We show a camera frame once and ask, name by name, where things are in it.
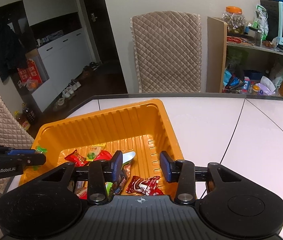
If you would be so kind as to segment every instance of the black circular cover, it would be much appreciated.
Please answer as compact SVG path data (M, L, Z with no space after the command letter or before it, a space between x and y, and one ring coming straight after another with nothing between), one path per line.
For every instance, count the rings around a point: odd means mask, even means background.
M230 237L258 239L283 227L283 200L251 181L223 183L201 200L199 211L209 225Z
M0 228L19 238L43 238L67 229L81 210L80 199L56 183L28 187L0 198Z

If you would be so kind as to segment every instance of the black jacket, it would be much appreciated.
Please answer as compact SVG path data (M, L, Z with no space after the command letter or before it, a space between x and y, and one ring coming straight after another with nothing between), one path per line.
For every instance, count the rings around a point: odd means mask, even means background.
M2 82L17 68L27 68L25 53L18 36L7 24L0 22L0 78Z

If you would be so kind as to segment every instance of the white tabletop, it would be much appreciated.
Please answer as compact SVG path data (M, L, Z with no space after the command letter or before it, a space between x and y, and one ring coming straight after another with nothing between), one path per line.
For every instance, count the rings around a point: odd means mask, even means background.
M69 117L149 100L93 100ZM218 162L283 199L283 101L244 98L159 98L185 159ZM198 197L205 191L196 183Z

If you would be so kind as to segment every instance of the dark door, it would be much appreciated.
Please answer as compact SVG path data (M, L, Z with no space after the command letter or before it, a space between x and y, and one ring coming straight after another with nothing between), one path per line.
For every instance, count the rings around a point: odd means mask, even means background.
M118 60L105 0L84 0L91 30L102 63Z

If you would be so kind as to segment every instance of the orange jar lid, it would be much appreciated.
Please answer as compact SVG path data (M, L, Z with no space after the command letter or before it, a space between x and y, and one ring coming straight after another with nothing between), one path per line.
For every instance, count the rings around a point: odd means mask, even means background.
M239 14L243 13L243 11L239 7L236 7L236 6L227 6L226 12L239 13Z

